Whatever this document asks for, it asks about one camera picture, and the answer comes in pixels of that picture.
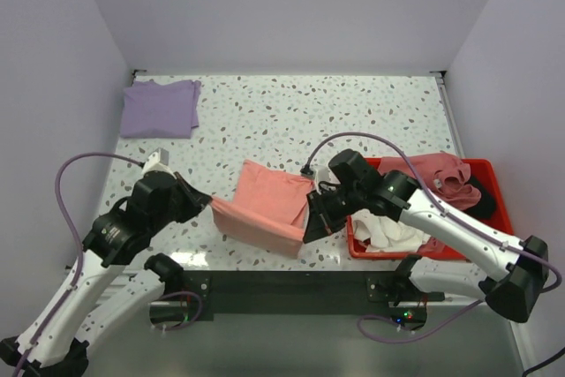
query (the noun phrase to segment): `pink cloth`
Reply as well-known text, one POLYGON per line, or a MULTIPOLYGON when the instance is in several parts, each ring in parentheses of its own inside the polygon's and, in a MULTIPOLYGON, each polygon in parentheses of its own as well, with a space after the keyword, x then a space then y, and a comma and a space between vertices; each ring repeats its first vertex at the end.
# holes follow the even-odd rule
POLYGON ((212 199, 214 223, 236 240, 296 258, 312 189, 307 178, 244 161, 233 202, 212 199))
MULTIPOLYGON (((466 184, 471 177, 471 166, 457 156, 438 153, 412 156, 410 160, 432 192, 450 205, 464 211, 480 201, 480 191, 466 184)), ((414 177, 400 157, 382 158, 379 172, 385 174, 391 170, 400 170, 414 177)))

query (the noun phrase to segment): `gray floor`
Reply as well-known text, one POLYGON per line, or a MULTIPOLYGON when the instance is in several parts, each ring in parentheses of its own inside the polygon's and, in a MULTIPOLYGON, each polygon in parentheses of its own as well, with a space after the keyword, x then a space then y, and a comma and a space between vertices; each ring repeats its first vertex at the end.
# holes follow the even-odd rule
MULTIPOLYGON (((430 328, 454 309, 435 308, 430 328)), ((365 339, 350 316, 217 315, 161 338, 147 311, 96 352, 89 376, 517 377, 520 360, 507 321, 479 308, 420 343, 365 339)), ((367 328, 395 336, 378 323, 367 328)))

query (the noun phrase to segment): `white wall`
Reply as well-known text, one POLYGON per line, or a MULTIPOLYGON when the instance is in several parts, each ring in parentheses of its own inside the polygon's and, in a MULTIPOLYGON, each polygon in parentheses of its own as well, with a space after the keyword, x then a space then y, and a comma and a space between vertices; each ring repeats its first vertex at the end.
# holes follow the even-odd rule
POLYGON ((447 69, 486 0, 96 0, 128 63, 157 72, 447 69))
MULTIPOLYGON (((516 233, 544 238, 562 271, 564 72, 563 0, 489 0, 447 75, 465 153, 493 162, 516 233)), ((564 306, 564 289, 542 296, 527 324, 538 359, 565 345, 564 306)))
MULTIPOLYGON (((55 174, 72 155, 114 148, 128 67, 94 0, 0 0, 0 11, 1 339, 33 322, 73 258, 55 174)), ((85 160, 64 177, 83 235, 106 173, 85 160)))

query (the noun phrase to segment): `speckled white surface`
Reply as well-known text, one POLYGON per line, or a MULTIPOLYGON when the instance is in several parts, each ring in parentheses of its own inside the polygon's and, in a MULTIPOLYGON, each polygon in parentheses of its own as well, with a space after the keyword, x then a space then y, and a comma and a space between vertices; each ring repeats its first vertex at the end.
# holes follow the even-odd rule
MULTIPOLYGON (((200 127, 192 138, 120 139, 117 153, 140 160, 158 147, 170 152, 169 165, 199 190, 231 199, 245 158, 298 174, 312 149, 329 134, 379 134, 409 155, 454 153, 441 98, 433 77, 356 76, 138 76, 168 84, 199 79, 200 127)), ((364 156, 393 155, 369 139, 337 139, 321 149, 314 163, 327 163, 351 147, 364 156)), ((139 169, 114 161, 100 213, 131 191, 139 169)), ((185 269, 213 270, 377 270, 389 261, 353 260, 345 235, 305 245, 297 260, 268 253, 225 237, 210 208, 190 223, 171 224, 140 253, 131 269, 141 269, 157 252, 185 269)))

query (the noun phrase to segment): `purple cloth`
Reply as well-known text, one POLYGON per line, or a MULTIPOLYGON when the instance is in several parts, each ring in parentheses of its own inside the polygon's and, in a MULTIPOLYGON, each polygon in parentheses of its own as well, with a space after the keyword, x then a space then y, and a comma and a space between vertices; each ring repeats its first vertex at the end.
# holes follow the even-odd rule
POLYGON ((124 138, 188 139, 198 126, 196 104, 199 81, 177 81, 161 86, 135 82, 124 90, 120 135, 124 138))

